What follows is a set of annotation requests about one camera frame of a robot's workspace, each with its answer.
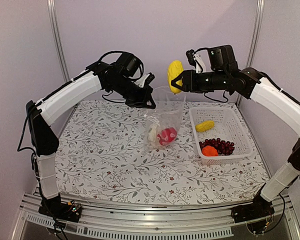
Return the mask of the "yellow corn toy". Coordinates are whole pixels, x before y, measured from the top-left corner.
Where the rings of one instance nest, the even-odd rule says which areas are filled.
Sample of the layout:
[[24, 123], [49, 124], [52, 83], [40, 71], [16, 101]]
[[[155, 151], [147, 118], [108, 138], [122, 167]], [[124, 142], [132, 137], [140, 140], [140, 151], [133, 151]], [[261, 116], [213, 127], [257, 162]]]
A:
[[180, 60], [174, 60], [167, 68], [167, 82], [168, 86], [173, 94], [179, 94], [180, 89], [172, 86], [172, 80], [177, 78], [184, 71], [182, 62]]
[[195, 126], [195, 130], [199, 133], [202, 133], [202, 132], [205, 132], [205, 131], [208, 131], [208, 130], [212, 129], [214, 126], [215, 126], [214, 121], [207, 120], [207, 121], [204, 121], [204, 122], [201, 122], [201, 123], [197, 124]]

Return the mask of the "clear zip top bag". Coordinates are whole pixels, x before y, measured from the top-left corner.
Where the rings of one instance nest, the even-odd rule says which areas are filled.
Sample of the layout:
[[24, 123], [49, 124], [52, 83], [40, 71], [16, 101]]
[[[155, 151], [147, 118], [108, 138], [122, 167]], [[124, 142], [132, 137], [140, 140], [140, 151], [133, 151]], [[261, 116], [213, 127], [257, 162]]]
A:
[[[164, 149], [174, 144], [177, 140], [178, 133], [180, 132], [181, 128], [186, 95], [184, 92], [174, 94], [171, 92], [168, 86], [160, 86], [153, 90], [152, 97], [156, 104], [156, 108], [148, 110], [144, 115], [146, 120], [144, 144], [145, 147], [149, 150]], [[176, 139], [166, 146], [160, 145], [157, 139], [155, 147], [149, 146], [147, 137], [149, 126], [152, 123], [155, 123], [157, 125], [157, 134], [159, 134], [166, 128], [175, 128], [175, 130], [177, 131]]]

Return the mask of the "white cauliflower toy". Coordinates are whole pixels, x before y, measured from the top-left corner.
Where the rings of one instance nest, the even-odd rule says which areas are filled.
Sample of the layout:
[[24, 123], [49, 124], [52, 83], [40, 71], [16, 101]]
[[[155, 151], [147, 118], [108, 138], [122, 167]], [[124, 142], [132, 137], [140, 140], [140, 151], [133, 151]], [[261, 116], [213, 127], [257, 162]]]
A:
[[155, 147], [156, 146], [157, 129], [158, 129], [158, 126], [155, 123], [152, 123], [149, 126], [149, 129], [148, 129], [148, 132], [147, 132], [148, 133], [148, 135], [147, 135], [147, 143], [151, 147]]

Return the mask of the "red pepper toy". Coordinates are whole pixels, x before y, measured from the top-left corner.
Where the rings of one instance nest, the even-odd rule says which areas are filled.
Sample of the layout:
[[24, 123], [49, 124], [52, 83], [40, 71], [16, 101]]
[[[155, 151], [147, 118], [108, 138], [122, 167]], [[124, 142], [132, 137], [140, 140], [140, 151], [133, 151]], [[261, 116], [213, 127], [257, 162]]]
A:
[[177, 134], [174, 127], [169, 127], [163, 129], [156, 137], [161, 146], [167, 146], [176, 139]]

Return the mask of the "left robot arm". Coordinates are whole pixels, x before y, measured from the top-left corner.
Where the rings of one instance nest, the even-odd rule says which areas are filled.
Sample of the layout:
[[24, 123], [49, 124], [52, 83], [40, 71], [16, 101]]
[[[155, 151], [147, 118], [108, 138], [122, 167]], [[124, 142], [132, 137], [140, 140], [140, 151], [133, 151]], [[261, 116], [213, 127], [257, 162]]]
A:
[[47, 199], [44, 207], [53, 217], [60, 217], [65, 210], [64, 205], [55, 199], [59, 195], [55, 171], [59, 139], [51, 125], [80, 101], [102, 90], [118, 93], [128, 107], [154, 109], [156, 104], [150, 83], [155, 76], [149, 72], [136, 81], [129, 79], [128, 75], [137, 69], [134, 63], [121, 65], [97, 61], [46, 97], [26, 104], [31, 143], [37, 156], [37, 178], [41, 194]]

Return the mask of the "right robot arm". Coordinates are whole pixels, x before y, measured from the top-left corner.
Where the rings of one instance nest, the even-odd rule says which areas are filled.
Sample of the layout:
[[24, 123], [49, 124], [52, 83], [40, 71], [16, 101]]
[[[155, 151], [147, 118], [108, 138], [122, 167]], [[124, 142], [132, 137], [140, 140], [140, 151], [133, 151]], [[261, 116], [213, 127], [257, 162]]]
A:
[[184, 70], [169, 84], [180, 91], [198, 94], [218, 90], [237, 92], [268, 109], [297, 134], [298, 141], [287, 163], [260, 189], [248, 208], [252, 218], [259, 218], [268, 210], [267, 202], [273, 201], [300, 175], [300, 105], [275, 87], [265, 73], [251, 67], [232, 73], [227, 70], [202, 73]]

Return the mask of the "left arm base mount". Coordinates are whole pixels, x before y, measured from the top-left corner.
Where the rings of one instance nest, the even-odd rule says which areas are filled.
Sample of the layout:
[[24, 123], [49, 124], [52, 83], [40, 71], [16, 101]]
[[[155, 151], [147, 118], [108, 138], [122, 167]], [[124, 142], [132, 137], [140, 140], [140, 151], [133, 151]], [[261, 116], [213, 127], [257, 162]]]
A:
[[63, 203], [60, 196], [57, 196], [42, 199], [38, 212], [57, 220], [78, 223], [82, 214], [82, 205], [74, 200]]

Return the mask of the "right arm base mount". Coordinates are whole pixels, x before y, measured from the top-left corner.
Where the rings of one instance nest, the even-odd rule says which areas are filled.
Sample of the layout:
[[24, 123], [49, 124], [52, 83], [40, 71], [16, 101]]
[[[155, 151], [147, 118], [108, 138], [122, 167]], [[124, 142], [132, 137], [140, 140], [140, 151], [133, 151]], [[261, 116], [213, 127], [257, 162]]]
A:
[[252, 203], [241, 204], [231, 209], [235, 223], [247, 223], [247, 229], [254, 235], [264, 234], [273, 220], [275, 213], [272, 202], [261, 196], [253, 198]]

